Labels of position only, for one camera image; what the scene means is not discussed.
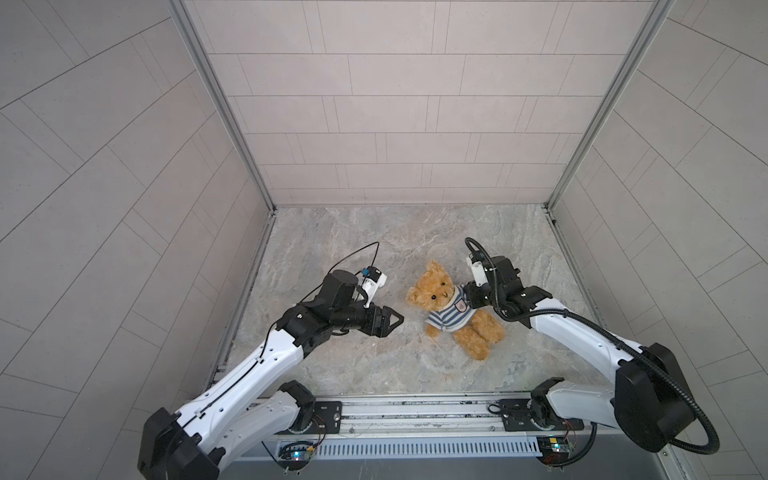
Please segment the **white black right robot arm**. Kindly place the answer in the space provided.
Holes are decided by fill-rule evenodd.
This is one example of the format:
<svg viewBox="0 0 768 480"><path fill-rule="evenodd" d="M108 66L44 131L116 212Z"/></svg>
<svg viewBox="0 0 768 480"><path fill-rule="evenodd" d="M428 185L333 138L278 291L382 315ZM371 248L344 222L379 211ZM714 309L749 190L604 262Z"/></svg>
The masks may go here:
<svg viewBox="0 0 768 480"><path fill-rule="evenodd" d="M596 368L607 387L551 380L532 399L543 414L575 418L621 430L649 452L658 452L697 419L688 385L666 347L612 334L568 310L551 293L523 285L503 256L475 251L467 264L473 279L463 290L473 307L491 307L507 322L519 322L564 345Z"/></svg>

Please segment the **blue white striped sweater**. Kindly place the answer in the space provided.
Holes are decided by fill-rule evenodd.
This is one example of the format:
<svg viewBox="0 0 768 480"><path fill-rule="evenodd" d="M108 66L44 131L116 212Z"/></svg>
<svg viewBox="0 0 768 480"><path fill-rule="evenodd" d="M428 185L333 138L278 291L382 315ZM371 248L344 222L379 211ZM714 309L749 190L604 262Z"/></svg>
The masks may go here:
<svg viewBox="0 0 768 480"><path fill-rule="evenodd" d="M456 287L450 303L443 309L428 314L426 323L441 332L453 333L465 327L476 309L470 307L464 291Z"/></svg>

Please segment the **brown teddy bear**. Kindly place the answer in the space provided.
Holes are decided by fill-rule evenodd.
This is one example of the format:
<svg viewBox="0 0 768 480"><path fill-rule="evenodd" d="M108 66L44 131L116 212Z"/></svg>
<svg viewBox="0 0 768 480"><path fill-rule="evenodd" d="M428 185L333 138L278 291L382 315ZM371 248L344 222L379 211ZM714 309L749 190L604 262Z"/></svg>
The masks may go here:
<svg viewBox="0 0 768 480"><path fill-rule="evenodd" d="M454 295L454 284L448 272L435 260L426 264L425 272L419 277L406 295L406 301L426 311L438 311L445 308ZM437 338L442 333L426 323L425 333L430 338ZM506 330L499 320L482 309L476 313L462 329L448 333L473 360L483 361L488 358L491 347L500 343L506 336Z"/></svg>

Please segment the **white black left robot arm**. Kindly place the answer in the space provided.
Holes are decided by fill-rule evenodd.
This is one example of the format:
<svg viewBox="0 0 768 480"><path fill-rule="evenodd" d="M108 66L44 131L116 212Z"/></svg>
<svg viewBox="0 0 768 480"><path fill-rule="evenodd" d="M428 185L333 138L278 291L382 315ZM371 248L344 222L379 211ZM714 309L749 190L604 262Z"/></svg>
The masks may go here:
<svg viewBox="0 0 768 480"><path fill-rule="evenodd" d="M215 385L175 412L153 413L143 426L137 468L146 479L216 479L260 441L309 427L315 397L297 381L268 387L336 333L387 337L403 315L374 304L386 275L369 266L356 275L328 273L311 300L288 310L265 340Z"/></svg>

